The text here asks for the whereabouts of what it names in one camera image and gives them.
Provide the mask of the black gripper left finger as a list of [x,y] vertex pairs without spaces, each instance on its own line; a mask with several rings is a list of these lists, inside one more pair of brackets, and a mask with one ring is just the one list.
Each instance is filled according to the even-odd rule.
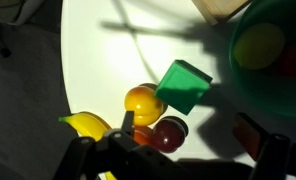
[[126,111],[122,126],[121,126],[121,131],[130,137],[133,136],[134,134],[134,126],[133,126],[133,120],[134,120],[134,112],[133,111]]

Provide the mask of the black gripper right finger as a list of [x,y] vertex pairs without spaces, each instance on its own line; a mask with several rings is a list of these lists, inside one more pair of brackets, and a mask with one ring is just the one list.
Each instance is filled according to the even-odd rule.
[[269,133],[245,113],[237,113],[233,135],[248,155],[256,161]]

